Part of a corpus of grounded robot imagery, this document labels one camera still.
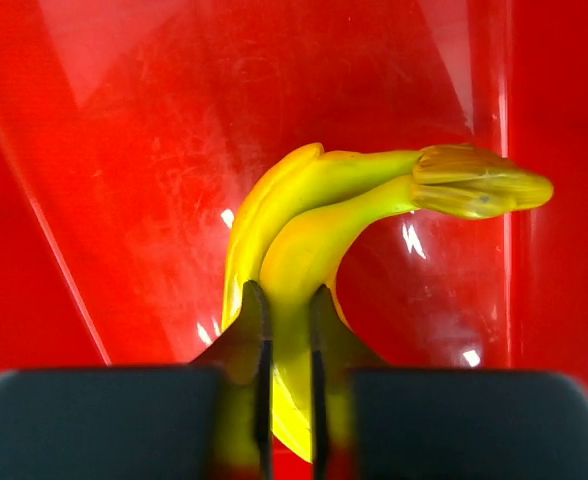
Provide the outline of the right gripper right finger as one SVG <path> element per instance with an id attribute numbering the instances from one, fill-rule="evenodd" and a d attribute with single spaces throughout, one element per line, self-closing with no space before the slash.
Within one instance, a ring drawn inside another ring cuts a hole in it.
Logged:
<path id="1" fill-rule="evenodd" d="M 554 372 L 397 368 L 310 304 L 317 479 L 588 479 L 588 396 Z"/>

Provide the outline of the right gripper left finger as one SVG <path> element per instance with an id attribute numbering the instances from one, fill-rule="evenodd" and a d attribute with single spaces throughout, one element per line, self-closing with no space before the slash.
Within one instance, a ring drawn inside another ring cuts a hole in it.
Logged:
<path id="1" fill-rule="evenodd" d="M 267 301 L 186 364 L 0 374 L 0 479 L 269 479 Z"/>

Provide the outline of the yellow banana bunch toy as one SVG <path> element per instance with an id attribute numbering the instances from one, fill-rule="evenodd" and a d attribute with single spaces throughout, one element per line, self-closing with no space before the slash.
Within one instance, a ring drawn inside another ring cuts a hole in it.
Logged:
<path id="1" fill-rule="evenodd" d="M 272 316 L 276 438 L 312 459 L 310 303 L 320 287 L 335 287 L 346 252 L 369 225 L 416 210 L 494 218 L 540 207 L 553 192 L 546 177 L 472 145 L 359 153 L 311 143 L 271 167 L 231 226 L 221 323 L 238 319 L 243 286 L 258 283 Z"/>

